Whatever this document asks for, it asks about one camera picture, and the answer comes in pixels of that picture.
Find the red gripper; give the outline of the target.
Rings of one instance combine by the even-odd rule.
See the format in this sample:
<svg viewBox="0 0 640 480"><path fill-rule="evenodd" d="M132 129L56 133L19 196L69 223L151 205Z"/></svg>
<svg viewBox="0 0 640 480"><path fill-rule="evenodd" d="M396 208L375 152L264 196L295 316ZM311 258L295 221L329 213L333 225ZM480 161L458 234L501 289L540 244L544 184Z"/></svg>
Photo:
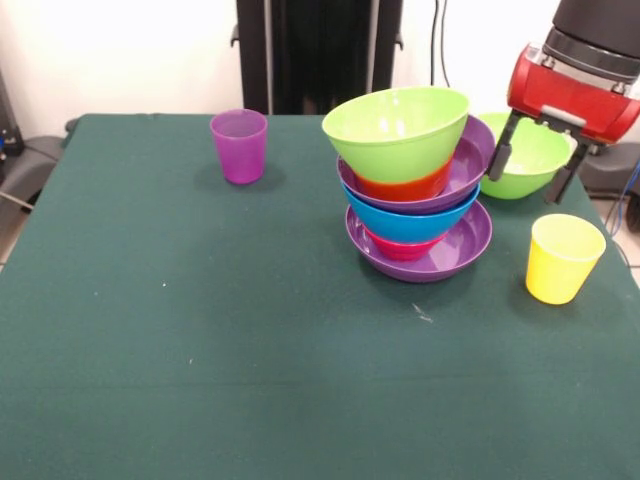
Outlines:
<svg viewBox="0 0 640 480"><path fill-rule="evenodd" d="M541 57L540 48L529 44L515 64L507 93L513 109L489 162L491 181L498 181L504 173L521 113L533 119L547 115L564 121L578 127L581 136L605 144L618 142L639 118L638 100L548 68ZM577 144L567 164L555 173L544 197L546 203L561 203L590 146L583 141Z"/></svg>

